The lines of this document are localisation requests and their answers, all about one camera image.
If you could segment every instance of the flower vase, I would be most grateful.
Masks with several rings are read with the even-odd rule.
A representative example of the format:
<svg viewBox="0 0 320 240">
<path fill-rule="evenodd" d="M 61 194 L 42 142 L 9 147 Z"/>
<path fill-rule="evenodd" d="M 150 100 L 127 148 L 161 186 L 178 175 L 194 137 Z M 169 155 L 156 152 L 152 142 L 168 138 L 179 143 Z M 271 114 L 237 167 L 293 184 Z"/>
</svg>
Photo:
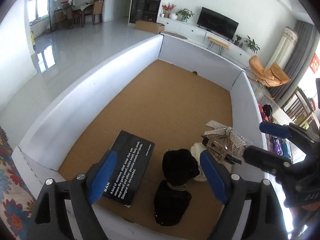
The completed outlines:
<svg viewBox="0 0 320 240">
<path fill-rule="evenodd" d="M 169 18 L 172 20 L 178 19 L 178 15 L 176 13 L 170 13 Z"/>
</svg>

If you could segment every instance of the floral fabric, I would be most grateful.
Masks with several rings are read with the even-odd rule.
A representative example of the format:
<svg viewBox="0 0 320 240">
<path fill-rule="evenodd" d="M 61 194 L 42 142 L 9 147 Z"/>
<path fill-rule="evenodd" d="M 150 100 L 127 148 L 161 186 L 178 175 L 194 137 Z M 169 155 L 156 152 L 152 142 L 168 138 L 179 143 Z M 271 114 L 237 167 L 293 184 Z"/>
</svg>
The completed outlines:
<svg viewBox="0 0 320 240">
<path fill-rule="evenodd" d="M 0 219 L 18 240 L 27 238 L 35 199 L 11 158 L 12 149 L 0 127 Z"/>
</svg>

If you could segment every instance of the gray curtain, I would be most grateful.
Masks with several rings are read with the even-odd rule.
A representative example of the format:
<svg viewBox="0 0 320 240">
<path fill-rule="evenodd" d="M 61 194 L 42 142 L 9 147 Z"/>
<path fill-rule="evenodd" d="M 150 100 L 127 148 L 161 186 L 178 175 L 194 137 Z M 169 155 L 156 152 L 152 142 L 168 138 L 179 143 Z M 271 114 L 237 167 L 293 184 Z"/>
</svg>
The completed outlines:
<svg viewBox="0 0 320 240">
<path fill-rule="evenodd" d="M 279 107 L 283 107 L 295 92 L 298 83 L 310 65 L 320 38 L 316 27 L 310 23 L 298 20 L 294 30 L 299 36 L 298 43 L 287 65 L 283 69 L 291 81 L 288 84 L 270 89 L 270 93 Z"/>
</svg>

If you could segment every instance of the white cabinet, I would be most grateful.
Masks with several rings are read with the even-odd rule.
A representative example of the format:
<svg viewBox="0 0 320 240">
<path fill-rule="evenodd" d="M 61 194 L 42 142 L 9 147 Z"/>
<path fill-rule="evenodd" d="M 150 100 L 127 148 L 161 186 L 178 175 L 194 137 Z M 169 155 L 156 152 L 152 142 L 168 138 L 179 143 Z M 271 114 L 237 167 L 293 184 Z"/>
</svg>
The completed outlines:
<svg viewBox="0 0 320 240">
<path fill-rule="evenodd" d="M 163 17 L 158 17 L 157 22 L 164 24 L 165 30 L 185 36 L 188 38 L 188 41 L 204 48 L 207 48 L 209 44 L 208 37 L 212 37 L 215 40 L 223 42 L 224 44 L 229 46 L 229 50 L 225 49 L 223 51 L 223 57 L 227 58 L 241 68 L 249 66 L 249 59 L 251 56 L 248 53 L 246 53 L 236 45 L 226 41 L 225 39 L 215 35 L 214 33 L 205 31 L 189 23 Z M 211 51 L 218 53 L 219 48 L 220 46 L 218 44 L 214 44 L 211 48 Z"/>
<path fill-rule="evenodd" d="M 187 24 L 181 23 L 179 34 L 186 36 L 186 37 L 190 37 L 190 38 L 197 40 L 197 41 L 200 41 L 200 42 L 204 42 L 204 37 L 205 37 L 206 31 L 201 30 L 201 29 L 199 29 L 195 26 L 192 26 L 192 25 L 187 25 Z"/>
<path fill-rule="evenodd" d="M 180 22 L 174 21 L 174 20 L 171 20 L 168 18 L 164 18 L 164 17 L 158 17 L 157 22 L 164 24 L 165 30 L 167 30 L 169 32 L 173 32 L 173 33 L 179 33 L 180 26 L 181 26 Z"/>
<path fill-rule="evenodd" d="M 251 56 L 236 45 L 230 44 L 227 55 L 245 66 L 249 65 L 249 59 Z"/>
</svg>

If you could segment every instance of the tv stand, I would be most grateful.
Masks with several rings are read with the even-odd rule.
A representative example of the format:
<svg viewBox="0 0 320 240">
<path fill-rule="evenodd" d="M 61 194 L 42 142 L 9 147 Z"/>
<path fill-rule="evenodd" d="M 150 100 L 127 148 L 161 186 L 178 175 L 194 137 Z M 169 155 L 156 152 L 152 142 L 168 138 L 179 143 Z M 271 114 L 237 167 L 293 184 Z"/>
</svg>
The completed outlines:
<svg viewBox="0 0 320 240">
<path fill-rule="evenodd" d="M 249 66 L 249 59 L 251 55 L 245 52 L 240 47 L 234 45 L 233 42 L 230 42 L 231 40 L 228 40 L 227 37 L 224 37 L 221 34 L 218 35 L 216 32 L 208 30 L 202 26 L 198 27 L 198 24 L 186 23 L 164 17 L 158 17 L 157 22 L 164 24 L 166 31 L 182 35 L 188 38 L 188 42 L 191 42 L 203 48 L 208 48 L 208 45 L 210 43 L 209 38 L 217 40 L 222 44 L 228 46 L 229 50 L 224 50 L 219 53 L 218 46 L 213 46 L 210 48 L 211 51 L 217 54 L 221 54 L 222 57 L 225 57 L 226 59 L 242 68 L 246 68 Z"/>
</svg>

